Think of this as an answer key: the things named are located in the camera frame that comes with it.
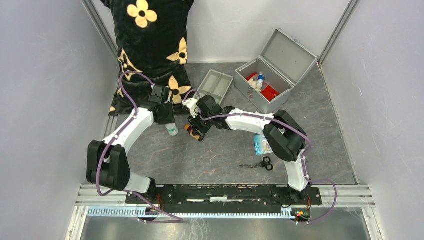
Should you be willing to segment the blue gauze packet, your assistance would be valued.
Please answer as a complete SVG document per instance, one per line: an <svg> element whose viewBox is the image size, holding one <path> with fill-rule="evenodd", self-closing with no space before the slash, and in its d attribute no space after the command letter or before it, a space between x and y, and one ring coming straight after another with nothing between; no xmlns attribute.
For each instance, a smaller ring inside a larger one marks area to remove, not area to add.
<svg viewBox="0 0 424 240"><path fill-rule="evenodd" d="M258 156L273 153L269 142L263 135L258 134L254 136L254 147L255 153Z"/></svg>

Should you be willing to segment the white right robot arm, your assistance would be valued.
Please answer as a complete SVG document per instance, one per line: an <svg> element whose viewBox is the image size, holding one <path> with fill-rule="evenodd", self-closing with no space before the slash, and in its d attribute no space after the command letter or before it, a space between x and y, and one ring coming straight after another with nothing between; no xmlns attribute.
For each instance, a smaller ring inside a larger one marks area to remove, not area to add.
<svg viewBox="0 0 424 240"><path fill-rule="evenodd" d="M311 183L304 160L312 142L286 111L260 114L227 106L212 113L196 107L188 122L193 136L199 140L206 136L211 127L246 131L265 137L275 156L284 162L290 188L289 199L295 204L302 204L309 198Z"/></svg>

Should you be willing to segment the silver metal case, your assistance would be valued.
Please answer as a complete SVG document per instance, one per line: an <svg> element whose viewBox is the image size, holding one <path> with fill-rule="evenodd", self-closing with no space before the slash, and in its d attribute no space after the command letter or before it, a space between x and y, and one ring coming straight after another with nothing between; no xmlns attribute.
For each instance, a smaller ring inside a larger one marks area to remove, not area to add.
<svg viewBox="0 0 424 240"><path fill-rule="evenodd" d="M289 99L292 90L308 75L318 58L298 40L277 28L262 53L235 70L234 84L261 113L268 114ZM268 100L250 85L247 78L253 73L263 74L264 84L276 90L278 95Z"/></svg>

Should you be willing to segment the black handled scissors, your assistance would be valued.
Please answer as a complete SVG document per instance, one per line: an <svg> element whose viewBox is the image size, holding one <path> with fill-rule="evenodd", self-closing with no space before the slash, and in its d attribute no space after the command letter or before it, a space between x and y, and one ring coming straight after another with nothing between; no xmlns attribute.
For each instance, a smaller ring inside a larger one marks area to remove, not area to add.
<svg viewBox="0 0 424 240"><path fill-rule="evenodd" d="M267 171L272 171L274 166L272 164L271 158L265 156L261 162L255 164L240 164L242 168L256 169L256 168L265 168Z"/></svg>

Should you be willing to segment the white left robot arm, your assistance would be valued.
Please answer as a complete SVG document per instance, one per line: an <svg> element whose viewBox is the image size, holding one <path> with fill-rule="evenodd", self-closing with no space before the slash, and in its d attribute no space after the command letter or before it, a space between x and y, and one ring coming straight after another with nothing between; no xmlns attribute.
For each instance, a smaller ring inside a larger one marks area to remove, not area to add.
<svg viewBox="0 0 424 240"><path fill-rule="evenodd" d="M148 102L133 109L128 118L103 140L93 140L87 149L86 179L89 183L115 191L137 192L145 204L153 203L157 190L152 178L131 171L128 153L152 125L175 123L174 105Z"/></svg>

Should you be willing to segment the grey plastic divider tray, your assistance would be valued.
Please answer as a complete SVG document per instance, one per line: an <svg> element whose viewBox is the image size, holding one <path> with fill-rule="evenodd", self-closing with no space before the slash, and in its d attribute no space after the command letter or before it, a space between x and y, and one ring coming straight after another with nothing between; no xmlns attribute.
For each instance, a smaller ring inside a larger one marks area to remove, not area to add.
<svg viewBox="0 0 424 240"><path fill-rule="evenodd" d="M217 104L221 104L234 80L233 76L215 70L209 70L197 89L202 98L210 95Z"/></svg>

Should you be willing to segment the red first aid pouch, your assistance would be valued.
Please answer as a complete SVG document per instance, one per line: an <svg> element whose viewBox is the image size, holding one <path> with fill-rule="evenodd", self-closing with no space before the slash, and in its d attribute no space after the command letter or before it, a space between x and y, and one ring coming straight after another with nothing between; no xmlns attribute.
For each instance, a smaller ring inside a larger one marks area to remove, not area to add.
<svg viewBox="0 0 424 240"><path fill-rule="evenodd" d="M250 76L246 78L247 82L250 78L259 75L258 73L254 72ZM261 92L259 92L261 95L263 95L269 102L271 102L273 99L275 99L280 93L276 91L266 80L264 75L264 83L263 87L261 89Z"/></svg>

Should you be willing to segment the white plastic bottle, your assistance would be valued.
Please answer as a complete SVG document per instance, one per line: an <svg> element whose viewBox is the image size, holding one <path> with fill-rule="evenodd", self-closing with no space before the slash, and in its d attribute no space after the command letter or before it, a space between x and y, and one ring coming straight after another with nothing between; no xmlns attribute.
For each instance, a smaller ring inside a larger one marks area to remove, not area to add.
<svg viewBox="0 0 424 240"><path fill-rule="evenodd" d="M174 137L179 133L176 123L169 123L165 125L170 136Z"/></svg>

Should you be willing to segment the amber pill bottle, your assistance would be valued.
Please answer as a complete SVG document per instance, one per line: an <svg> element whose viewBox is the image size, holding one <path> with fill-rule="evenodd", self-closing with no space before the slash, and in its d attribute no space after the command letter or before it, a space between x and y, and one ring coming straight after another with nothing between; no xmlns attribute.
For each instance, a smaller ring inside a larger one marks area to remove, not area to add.
<svg viewBox="0 0 424 240"><path fill-rule="evenodd" d="M192 125L187 124L184 129L189 133L189 135L191 137L193 137L194 139L196 139L199 142L202 142L204 139L204 136L199 133Z"/></svg>

